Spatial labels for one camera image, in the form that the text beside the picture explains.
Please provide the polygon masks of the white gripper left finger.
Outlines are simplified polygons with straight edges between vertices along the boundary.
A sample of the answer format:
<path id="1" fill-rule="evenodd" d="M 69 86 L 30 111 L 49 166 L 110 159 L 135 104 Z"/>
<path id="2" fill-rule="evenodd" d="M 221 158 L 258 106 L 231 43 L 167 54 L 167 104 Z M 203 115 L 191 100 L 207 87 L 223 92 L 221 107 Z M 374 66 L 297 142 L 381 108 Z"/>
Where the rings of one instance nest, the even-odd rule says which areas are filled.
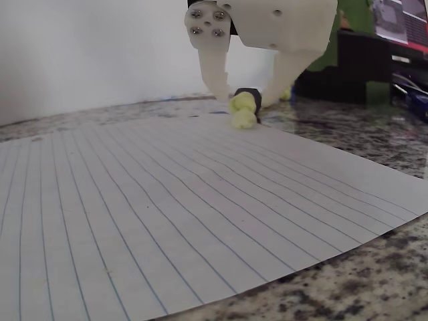
<path id="1" fill-rule="evenodd" d="M 219 101 L 229 98 L 225 71 L 231 39 L 231 18 L 214 1 L 195 1 L 185 13 L 185 27 L 191 45 L 198 51 L 201 77 Z"/>

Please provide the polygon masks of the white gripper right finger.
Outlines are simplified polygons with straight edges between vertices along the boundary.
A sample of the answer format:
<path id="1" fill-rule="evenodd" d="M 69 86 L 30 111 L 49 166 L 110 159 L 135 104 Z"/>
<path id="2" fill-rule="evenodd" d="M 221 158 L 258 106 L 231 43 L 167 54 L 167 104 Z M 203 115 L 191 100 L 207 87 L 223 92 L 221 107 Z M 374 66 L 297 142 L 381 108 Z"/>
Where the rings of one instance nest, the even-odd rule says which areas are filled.
<path id="1" fill-rule="evenodd" d="M 268 81 L 267 86 L 262 90 L 261 106 L 267 107 L 275 104 L 298 76 L 323 54 L 323 51 L 279 51 L 274 56 L 272 77 Z"/>

